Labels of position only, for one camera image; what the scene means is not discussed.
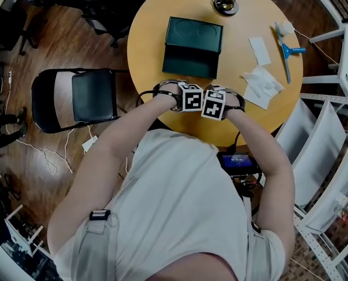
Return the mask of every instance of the screen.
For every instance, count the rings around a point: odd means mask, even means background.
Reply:
[[[222,155],[225,167],[251,167],[251,162],[247,154]]]

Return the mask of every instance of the chair seat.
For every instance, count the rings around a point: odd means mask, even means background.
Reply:
[[[108,69],[73,76],[73,111],[76,122],[116,118],[115,74]]]

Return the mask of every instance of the black and white marker cube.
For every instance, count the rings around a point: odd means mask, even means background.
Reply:
[[[182,111],[201,111],[204,97],[202,88],[196,84],[179,83],[178,85],[183,91]]]
[[[206,91],[202,114],[204,118],[222,120],[226,105],[226,93],[222,91]]]

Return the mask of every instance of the white shelf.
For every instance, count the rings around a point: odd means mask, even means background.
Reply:
[[[306,206],[330,172],[346,139],[344,128],[330,101],[321,113],[292,168],[295,176],[295,203]]]
[[[325,232],[336,218],[337,202],[335,198],[338,193],[348,197],[348,149],[325,192],[302,219],[301,224]]]
[[[288,120],[280,128],[275,139],[286,152],[291,163],[299,155],[301,149],[312,132],[316,118],[303,100],[297,101],[296,107]]]

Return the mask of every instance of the white tissue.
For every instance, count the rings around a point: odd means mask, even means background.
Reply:
[[[284,89],[284,87],[264,67],[257,66],[253,72],[244,73],[248,83],[244,99],[267,109],[270,100]]]

